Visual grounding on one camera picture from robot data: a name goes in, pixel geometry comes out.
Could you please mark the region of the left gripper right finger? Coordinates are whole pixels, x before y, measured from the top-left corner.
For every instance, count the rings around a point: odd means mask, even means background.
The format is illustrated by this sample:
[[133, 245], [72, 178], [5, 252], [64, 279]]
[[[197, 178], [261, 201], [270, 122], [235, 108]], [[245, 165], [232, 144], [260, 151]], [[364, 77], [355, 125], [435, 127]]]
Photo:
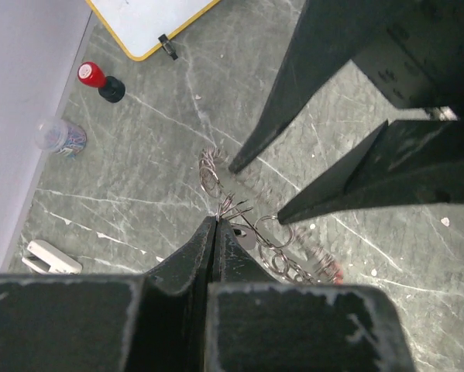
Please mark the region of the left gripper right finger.
[[415, 369], [397, 310], [380, 289], [262, 281], [256, 268], [237, 253], [218, 262], [218, 280], [208, 285], [208, 371]]

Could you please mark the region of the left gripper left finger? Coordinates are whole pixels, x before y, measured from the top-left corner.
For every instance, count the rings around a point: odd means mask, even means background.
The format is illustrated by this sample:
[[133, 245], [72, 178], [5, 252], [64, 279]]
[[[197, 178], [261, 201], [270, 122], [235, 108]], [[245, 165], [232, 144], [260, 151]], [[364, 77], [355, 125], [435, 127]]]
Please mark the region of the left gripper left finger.
[[202, 370], [215, 233], [141, 274], [0, 274], [0, 371]]

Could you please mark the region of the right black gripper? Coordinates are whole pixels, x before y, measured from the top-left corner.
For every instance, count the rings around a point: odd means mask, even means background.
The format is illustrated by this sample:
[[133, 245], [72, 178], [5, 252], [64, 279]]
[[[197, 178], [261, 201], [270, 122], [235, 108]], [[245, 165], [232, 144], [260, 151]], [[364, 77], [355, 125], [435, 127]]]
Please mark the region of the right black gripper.
[[[310, 0], [229, 170], [237, 174], [255, 160], [351, 58], [395, 108], [449, 107], [464, 117], [464, 1]], [[464, 119], [397, 120], [378, 126], [277, 218], [287, 225], [333, 212], [443, 203], [464, 204]]]

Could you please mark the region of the metal disc with keyrings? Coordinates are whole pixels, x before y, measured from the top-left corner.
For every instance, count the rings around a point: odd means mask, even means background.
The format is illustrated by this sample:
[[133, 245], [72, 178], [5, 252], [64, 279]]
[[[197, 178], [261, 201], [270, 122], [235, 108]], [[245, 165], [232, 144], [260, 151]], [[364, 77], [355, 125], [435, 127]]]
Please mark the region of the metal disc with keyrings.
[[228, 172], [219, 148], [205, 147], [200, 152], [198, 172], [202, 190], [218, 202], [218, 220], [245, 216], [253, 224], [259, 245], [252, 252], [268, 272], [292, 284], [334, 284], [331, 265], [339, 265], [334, 256], [320, 246], [306, 245], [310, 229], [282, 226], [275, 214], [259, 214], [241, 183]]

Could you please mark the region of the key with red tag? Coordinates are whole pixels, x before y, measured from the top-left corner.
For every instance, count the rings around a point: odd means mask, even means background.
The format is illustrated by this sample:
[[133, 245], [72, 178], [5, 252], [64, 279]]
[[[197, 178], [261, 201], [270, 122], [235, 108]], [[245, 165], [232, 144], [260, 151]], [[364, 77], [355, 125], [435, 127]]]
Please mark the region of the key with red tag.
[[332, 282], [334, 284], [342, 284], [343, 283], [343, 272], [342, 272], [342, 268], [336, 263], [332, 263], [331, 265], [331, 269], [332, 269]]

